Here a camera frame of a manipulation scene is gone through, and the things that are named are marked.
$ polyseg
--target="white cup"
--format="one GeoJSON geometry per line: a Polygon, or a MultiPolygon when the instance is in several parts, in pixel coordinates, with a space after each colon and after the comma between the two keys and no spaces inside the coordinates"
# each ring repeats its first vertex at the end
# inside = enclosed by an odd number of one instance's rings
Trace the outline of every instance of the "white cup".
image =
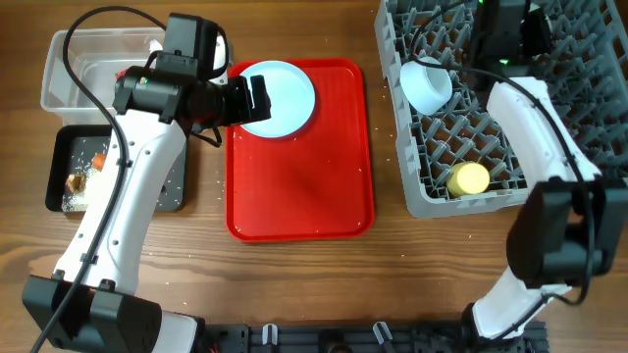
{"type": "MultiPolygon", "coordinates": [[[[432,57],[419,59],[424,63],[440,64],[432,57]]],[[[414,61],[401,67],[401,89],[417,112],[431,116],[445,105],[453,94],[451,78],[445,69],[428,68],[414,61]]]]}

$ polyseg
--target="black mount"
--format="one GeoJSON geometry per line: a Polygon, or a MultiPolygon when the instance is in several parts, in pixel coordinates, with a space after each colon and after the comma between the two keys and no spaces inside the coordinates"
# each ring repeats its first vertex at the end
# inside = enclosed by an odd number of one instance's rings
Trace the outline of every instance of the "black mount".
{"type": "MultiPolygon", "coordinates": [[[[532,57],[553,47],[543,9],[530,11],[530,0],[484,0],[478,3],[471,41],[465,55],[467,67],[504,77],[532,75],[532,57]]],[[[495,80],[476,76],[474,90],[490,91],[495,80]]]]}
{"type": "MultiPolygon", "coordinates": [[[[610,271],[624,217],[628,188],[622,179],[586,183],[595,220],[593,276],[610,271]]],[[[584,216],[577,182],[551,179],[530,193],[506,241],[508,265],[530,288],[566,283],[578,286],[586,267],[589,233],[584,218],[569,223],[571,212],[584,216]]]]}
{"type": "MultiPolygon", "coordinates": [[[[390,327],[391,348],[395,353],[547,353],[548,333],[545,323],[526,326],[523,335],[494,346],[462,347],[460,322],[424,323],[390,327]]],[[[203,339],[205,347],[216,347],[221,353],[380,353],[387,352],[377,340],[372,327],[279,327],[278,344],[263,344],[263,328],[208,326],[203,339]],[[342,337],[343,342],[328,337],[342,337]],[[324,344],[333,342],[334,346],[324,344]]]]}
{"type": "MultiPolygon", "coordinates": [[[[22,301],[39,328],[46,327],[71,285],[61,278],[28,277],[22,301]]],[[[110,281],[100,288],[80,285],[50,331],[50,344],[77,352],[152,351],[161,326],[161,307],[113,290],[110,281]]]]}
{"type": "Polygon", "coordinates": [[[185,134],[217,126],[259,122],[270,118],[270,100],[263,76],[232,77],[225,84],[210,79],[227,69],[214,70],[217,35],[224,31],[196,16],[171,14],[164,50],[151,54],[144,67],[131,67],[118,78],[113,107],[118,114],[128,109],[159,114],[159,121],[177,121],[185,134]],[[156,59],[155,69],[150,64],[156,59]]]}

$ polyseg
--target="red tray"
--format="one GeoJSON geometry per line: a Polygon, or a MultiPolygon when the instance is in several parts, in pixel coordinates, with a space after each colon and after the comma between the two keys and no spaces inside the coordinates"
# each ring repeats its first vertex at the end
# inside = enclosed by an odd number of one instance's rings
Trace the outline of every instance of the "red tray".
{"type": "Polygon", "coordinates": [[[227,228],[244,242],[362,235],[375,218],[362,73],[346,59],[288,62],[312,80],[314,113],[279,139],[227,128],[227,228]]]}

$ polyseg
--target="plastic container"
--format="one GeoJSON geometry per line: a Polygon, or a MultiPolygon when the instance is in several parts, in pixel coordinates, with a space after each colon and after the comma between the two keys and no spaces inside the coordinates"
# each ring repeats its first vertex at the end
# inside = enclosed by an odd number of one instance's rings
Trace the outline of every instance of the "plastic container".
{"type": "Polygon", "coordinates": [[[244,242],[361,235],[375,219],[362,73],[346,59],[288,62],[312,81],[314,113],[282,138],[227,129],[227,228],[244,242]]]}
{"type": "MultiPolygon", "coordinates": [[[[63,125],[107,124],[88,99],[72,82],[63,65],[66,30],[52,37],[41,85],[41,108],[55,113],[63,125]]],[[[130,66],[143,66],[150,54],[150,41],[164,42],[162,28],[78,29],[70,41],[69,59],[73,71],[109,112],[114,101],[116,73],[130,66]]]]}
{"type": "MultiPolygon", "coordinates": [[[[414,110],[401,90],[401,66],[413,53],[444,64],[461,64],[476,3],[459,6],[427,25],[417,47],[409,48],[414,31],[450,2],[382,0],[375,20],[382,71],[391,90],[405,200],[409,212],[422,219],[492,212],[521,204],[528,197],[525,178],[506,136],[457,73],[449,73],[453,96],[431,116],[414,110]],[[487,192],[458,198],[450,195],[446,181],[451,167],[463,162],[478,162],[489,170],[487,192]]],[[[614,2],[534,2],[553,19],[556,38],[555,50],[539,58],[536,76],[549,85],[556,111],[585,155],[606,176],[628,177],[628,85],[624,75],[628,72],[628,37],[614,2]]]]}

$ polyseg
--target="clear plastic container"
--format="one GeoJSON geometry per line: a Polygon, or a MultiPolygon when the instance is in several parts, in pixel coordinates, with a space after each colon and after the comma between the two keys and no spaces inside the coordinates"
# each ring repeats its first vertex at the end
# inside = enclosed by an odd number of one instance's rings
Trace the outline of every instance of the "clear plastic container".
{"type": "MultiPolygon", "coordinates": [[[[41,85],[41,108],[55,113],[63,125],[107,124],[98,108],[79,91],[63,65],[66,30],[52,37],[41,85]]],[[[154,39],[163,45],[165,31],[153,28],[78,29],[70,41],[69,59],[78,78],[112,115],[116,74],[143,66],[154,39]]]]}

